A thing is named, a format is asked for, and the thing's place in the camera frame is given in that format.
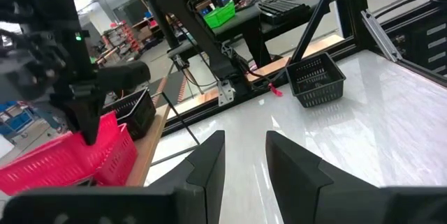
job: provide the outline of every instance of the black keyboard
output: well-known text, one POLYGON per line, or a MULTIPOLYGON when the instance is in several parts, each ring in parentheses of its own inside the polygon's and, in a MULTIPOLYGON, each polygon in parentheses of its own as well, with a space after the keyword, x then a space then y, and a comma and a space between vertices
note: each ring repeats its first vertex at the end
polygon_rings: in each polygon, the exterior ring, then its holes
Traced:
POLYGON ((266 0, 258 3, 258 7, 262 11, 262 21, 271 25, 296 19, 310 10, 310 7, 305 4, 286 0, 266 0))

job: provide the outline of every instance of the black plastic basket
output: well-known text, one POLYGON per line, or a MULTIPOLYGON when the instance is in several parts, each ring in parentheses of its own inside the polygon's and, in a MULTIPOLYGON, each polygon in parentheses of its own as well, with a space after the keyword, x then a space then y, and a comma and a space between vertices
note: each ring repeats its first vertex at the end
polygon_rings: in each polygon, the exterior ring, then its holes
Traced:
POLYGON ((343 75, 328 53, 303 59, 287 67, 292 93, 305 108, 343 96, 343 75))
POLYGON ((127 124, 132 140, 146 135, 155 116, 155 107, 147 88, 104 107, 103 114, 113 110, 117 114, 118 124, 127 124))

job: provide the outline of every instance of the black metal frame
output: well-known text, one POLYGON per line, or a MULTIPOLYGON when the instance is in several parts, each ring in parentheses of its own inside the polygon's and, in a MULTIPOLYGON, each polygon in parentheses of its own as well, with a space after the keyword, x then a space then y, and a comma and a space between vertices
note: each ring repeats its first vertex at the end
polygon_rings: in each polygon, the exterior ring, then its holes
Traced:
MULTIPOLYGON (((337 8, 340 15, 340 22, 342 24, 342 33, 345 39, 324 49, 324 51, 326 51, 334 59, 334 61, 342 60, 351 56, 352 54, 365 49, 378 52, 376 43, 369 35, 369 32, 365 28, 365 25, 363 24, 361 18, 360 11, 367 9, 367 0, 339 0, 337 1, 337 8)), ((383 24, 381 24, 381 26, 390 38, 394 38, 413 30, 414 28, 420 26, 421 24, 424 24, 428 20, 440 17, 441 15, 443 15, 443 10, 446 10, 446 8, 447 7, 442 3, 430 1, 417 8, 414 8, 413 10, 398 15, 397 17, 394 17, 387 22, 384 22, 383 24)), ((317 12, 318 8, 314 11, 314 15, 312 17, 313 20, 318 19, 318 17, 316 17, 317 12)), ((320 52, 317 52, 310 57, 314 57, 317 54, 320 54, 320 52)), ((423 77, 432 80, 433 82, 447 87, 446 79, 444 77, 434 74, 432 71, 426 68, 413 64, 405 59, 399 61, 397 64, 408 68, 409 70, 422 75, 423 77)), ((282 70, 277 70, 273 73, 270 73, 268 77, 272 79, 276 77, 280 72, 282 72, 282 70)), ((254 85, 259 86, 262 85, 263 82, 263 80, 258 80, 254 82, 254 85)), ((287 82, 287 79, 283 75, 274 82, 274 85, 276 87, 279 87, 286 84, 287 82)), ((211 117, 219 112, 227 110, 232 106, 239 105, 240 103, 248 101, 267 92, 268 90, 252 91, 250 94, 240 96, 236 98, 234 102, 223 107, 219 107, 217 99, 214 99, 191 110, 183 112, 182 116, 184 117, 184 121, 186 122, 186 124, 191 125, 203 119, 211 117)), ((171 134, 181 128, 182 126, 179 124, 178 120, 170 119, 166 124, 163 135, 171 134)))
POLYGON ((159 163, 165 162, 167 160, 170 160, 171 158, 175 158, 177 156, 180 156, 182 154, 185 154, 189 151, 193 151, 194 149, 196 149, 198 146, 200 146, 200 142, 197 140, 196 136, 193 134, 193 132, 191 131, 191 129, 189 129, 188 125, 184 122, 182 116, 180 116, 179 112, 175 109, 175 106, 170 102, 169 98, 167 97, 167 95, 162 91, 162 92, 158 92, 157 94, 154 94, 153 96, 151 96, 151 98, 156 97, 156 96, 160 96, 162 95, 163 98, 166 100, 166 102, 168 103, 169 107, 174 111, 175 115, 177 116, 177 118, 179 119, 180 123, 183 125, 183 127, 186 128, 186 130, 188 131, 188 133, 191 135, 191 137, 194 139, 194 142, 196 143, 195 146, 193 147, 189 147, 183 151, 179 151, 175 154, 169 155, 165 158, 162 158, 160 160, 157 160, 155 162, 151 163, 151 166, 153 165, 157 165, 159 163))

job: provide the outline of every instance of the black desk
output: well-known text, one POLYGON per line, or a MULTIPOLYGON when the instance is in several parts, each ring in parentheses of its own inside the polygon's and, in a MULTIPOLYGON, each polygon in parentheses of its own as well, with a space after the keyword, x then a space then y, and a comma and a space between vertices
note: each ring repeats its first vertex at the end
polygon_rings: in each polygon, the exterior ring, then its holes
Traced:
MULTIPOLYGON (((220 27, 213 29, 217 39, 221 42, 230 40, 240 34, 243 35, 245 42, 249 48, 249 51, 256 62, 256 65, 260 68, 272 62, 270 53, 268 52, 265 42, 275 38, 291 29, 301 26, 307 23, 316 8, 316 5, 320 0, 296 0, 297 2, 304 3, 310 6, 310 11, 306 15, 299 16, 296 20, 289 20, 283 24, 271 25, 261 22, 260 11, 256 6, 247 8, 235 14, 231 20, 226 22, 220 27)), ((180 55, 180 57, 187 61, 187 59, 197 55, 197 51, 190 44, 189 41, 184 41, 182 44, 168 52, 169 57, 180 55)))

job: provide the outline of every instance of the green container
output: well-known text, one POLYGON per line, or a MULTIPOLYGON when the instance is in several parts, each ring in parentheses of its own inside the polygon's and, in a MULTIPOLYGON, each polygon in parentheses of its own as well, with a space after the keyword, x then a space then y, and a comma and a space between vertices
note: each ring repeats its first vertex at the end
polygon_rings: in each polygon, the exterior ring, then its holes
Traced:
POLYGON ((230 1, 224 7, 216 8, 204 18, 208 26, 217 28, 235 16, 235 3, 230 1))

